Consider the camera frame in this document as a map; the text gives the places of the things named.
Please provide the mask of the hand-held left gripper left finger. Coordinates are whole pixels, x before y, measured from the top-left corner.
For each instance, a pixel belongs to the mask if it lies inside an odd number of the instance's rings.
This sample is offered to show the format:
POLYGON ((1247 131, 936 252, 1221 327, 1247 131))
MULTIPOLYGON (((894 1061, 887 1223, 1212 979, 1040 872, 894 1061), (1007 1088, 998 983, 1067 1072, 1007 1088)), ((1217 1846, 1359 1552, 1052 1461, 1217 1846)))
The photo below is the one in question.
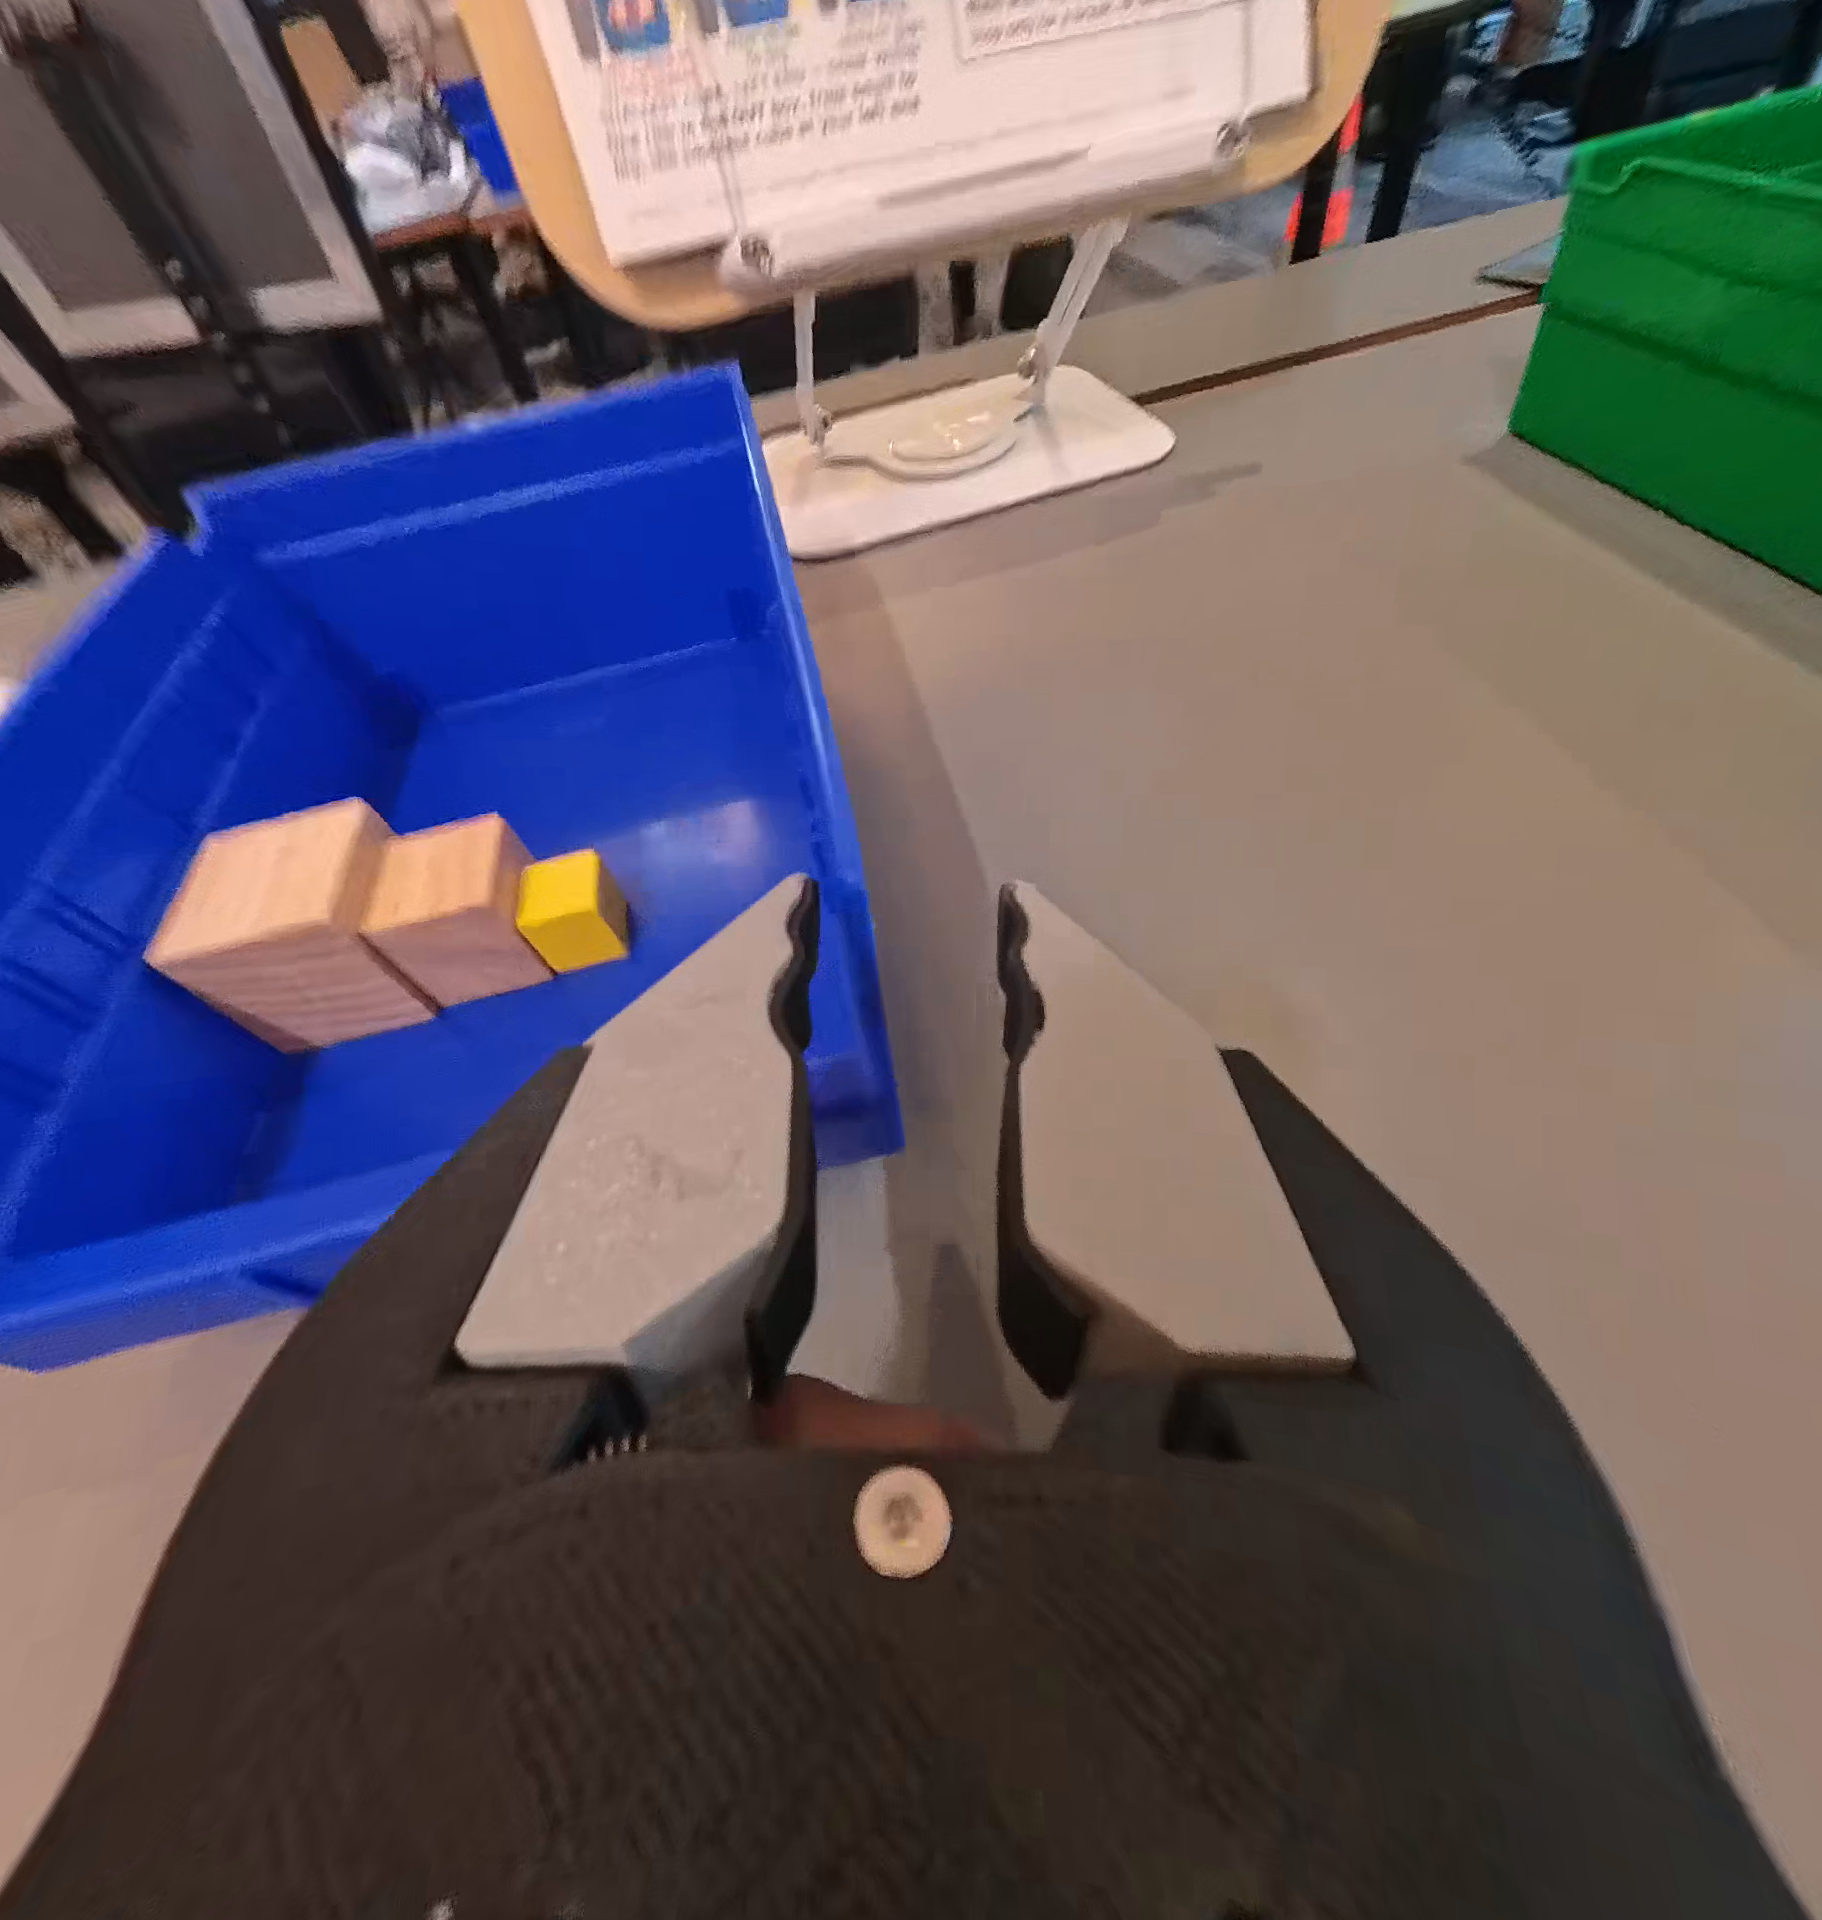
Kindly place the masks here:
POLYGON ((456 1333, 467 1367, 777 1392, 817 1297, 819 920, 817 884, 780 878, 589 1038, 456 1333))

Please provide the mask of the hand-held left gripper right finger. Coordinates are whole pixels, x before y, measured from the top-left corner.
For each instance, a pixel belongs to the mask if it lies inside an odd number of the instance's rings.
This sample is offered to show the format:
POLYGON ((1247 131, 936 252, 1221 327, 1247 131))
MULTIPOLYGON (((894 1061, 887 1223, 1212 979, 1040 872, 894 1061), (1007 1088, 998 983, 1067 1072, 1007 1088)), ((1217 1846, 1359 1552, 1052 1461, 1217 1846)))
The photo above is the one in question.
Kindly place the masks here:
POLYGON ((1339 1379, 1358 1350, 1208 1030, 1028 882, 998 900, 998 1282, 1018 1371, 1339 1379))

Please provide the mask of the yellow wooden cube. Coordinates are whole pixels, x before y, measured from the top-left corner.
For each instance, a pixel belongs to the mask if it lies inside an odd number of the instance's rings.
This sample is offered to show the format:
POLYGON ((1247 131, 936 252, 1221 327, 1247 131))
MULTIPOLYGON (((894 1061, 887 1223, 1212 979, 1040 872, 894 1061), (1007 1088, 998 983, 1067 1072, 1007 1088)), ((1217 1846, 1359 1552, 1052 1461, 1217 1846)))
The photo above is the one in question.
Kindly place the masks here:
POLYGON ((629 900, 608 860, 593 847, 526 867, 514 925, 554 976, 587 974, 630 958, 629 900))

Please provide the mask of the medium natural wooden cube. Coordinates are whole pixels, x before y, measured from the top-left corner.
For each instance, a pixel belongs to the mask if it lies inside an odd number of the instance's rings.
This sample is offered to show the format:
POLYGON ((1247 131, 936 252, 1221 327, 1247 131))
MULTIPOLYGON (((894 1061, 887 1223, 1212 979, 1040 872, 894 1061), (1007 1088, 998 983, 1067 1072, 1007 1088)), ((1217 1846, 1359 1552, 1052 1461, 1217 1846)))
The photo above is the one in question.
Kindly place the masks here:
POLYGON ((496 813, 394 836, 361 933, 437 1009, 544 987, 554 968, 518 925, 529 865, 496 813))

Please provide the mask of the large natural wooden cube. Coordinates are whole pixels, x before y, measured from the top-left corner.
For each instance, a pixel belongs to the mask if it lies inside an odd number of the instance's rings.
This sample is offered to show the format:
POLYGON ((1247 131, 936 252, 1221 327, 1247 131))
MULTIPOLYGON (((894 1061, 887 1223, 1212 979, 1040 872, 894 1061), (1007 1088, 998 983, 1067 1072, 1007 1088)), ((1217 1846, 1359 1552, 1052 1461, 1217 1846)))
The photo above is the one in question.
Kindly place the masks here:
POLYGON ((148 967, 287 1055, 431 1023, 437 1008, 365 936, 390 847, 365 799, 210 833, 148 967))

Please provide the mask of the blue plastic bin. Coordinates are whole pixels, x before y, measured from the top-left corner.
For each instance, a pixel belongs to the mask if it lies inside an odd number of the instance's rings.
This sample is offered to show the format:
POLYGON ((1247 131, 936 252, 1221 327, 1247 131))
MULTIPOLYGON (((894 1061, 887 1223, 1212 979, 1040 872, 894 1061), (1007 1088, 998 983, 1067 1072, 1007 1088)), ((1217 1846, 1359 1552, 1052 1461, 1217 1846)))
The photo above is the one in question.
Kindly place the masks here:
POLYGON ((0 721, 0 1365, 316 1300, 554 1052, 795 872, 819 1163, 899 1154, 858 826, 733 370, 194 503, 0 721), (208 833, 343 799, 609 854, 630 961, 310 1063, 148 967, 208 833))

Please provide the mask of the green plastic bin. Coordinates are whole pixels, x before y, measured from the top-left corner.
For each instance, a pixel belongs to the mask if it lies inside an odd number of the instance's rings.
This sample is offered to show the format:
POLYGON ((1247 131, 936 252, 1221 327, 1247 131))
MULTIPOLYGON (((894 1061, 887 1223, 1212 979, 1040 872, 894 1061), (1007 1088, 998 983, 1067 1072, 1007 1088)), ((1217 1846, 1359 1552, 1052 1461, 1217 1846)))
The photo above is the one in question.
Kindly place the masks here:
POLYGON ((1822 595, 1822 86, 1579 148, 1510 431, 1822 595))

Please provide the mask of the wooden-top standing desk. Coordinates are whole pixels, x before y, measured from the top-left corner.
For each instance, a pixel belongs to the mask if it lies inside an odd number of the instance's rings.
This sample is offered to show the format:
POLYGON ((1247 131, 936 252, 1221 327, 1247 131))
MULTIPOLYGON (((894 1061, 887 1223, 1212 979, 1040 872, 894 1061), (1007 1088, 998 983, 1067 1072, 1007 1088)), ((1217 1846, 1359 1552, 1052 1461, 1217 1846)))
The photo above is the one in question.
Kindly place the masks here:
POLYGON ((418 385, 428 421, 437 407, 446 421, 456 421, 462 415, 439 328, 434 321, 434 303, 418 281, 418 272, 437 259, 449 269, 462 303, 479 321, 499 381, 514 405, 534 405, 541 400, 539 379, 501 292, 505 241, 529 243, 537 254, 542 252, 539 225, 518 195, 479 195, 465 209, 431 212, 373 237, 373 250, 384 265, 384 286, 399 299, 390 337, 403 370, 418 385))

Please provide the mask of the orange traffic cone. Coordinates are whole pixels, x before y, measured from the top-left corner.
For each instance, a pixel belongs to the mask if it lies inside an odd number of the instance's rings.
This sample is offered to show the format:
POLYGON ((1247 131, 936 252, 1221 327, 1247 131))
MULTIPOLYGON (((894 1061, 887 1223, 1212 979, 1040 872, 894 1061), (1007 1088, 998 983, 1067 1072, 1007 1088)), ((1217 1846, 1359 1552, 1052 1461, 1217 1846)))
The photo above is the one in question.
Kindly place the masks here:
POLYGON ((1307 161, 1285 227, 1285 257, 1294 267, 1334 254, 1348 237, 1362 123, 1364 95, 1358 95, 1339 131, 1307 161))

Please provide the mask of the small blue storage bin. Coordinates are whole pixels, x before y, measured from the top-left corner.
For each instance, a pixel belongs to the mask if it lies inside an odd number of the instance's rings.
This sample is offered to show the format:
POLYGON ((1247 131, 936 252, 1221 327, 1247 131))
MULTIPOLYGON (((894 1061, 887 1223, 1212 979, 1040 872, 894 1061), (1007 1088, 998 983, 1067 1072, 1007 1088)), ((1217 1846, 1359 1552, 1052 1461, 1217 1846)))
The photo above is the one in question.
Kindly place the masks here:
POLYGON ((484 82, 479 77, 439 83, 449 123, 464 140, 484 185, 499 197, 522 195, 514 164, 498 126, 484 82))

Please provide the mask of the grey aluminium-framed case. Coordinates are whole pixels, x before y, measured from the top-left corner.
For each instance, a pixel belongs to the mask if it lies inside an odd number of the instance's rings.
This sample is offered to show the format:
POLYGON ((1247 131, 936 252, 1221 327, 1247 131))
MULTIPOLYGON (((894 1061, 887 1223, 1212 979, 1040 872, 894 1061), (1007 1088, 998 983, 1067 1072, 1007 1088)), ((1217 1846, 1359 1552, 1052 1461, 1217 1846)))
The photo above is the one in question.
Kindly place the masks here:
POLYGON ((257 4, 0 4, 0 276, 68 360, 381 325, 372 243, 257 4))

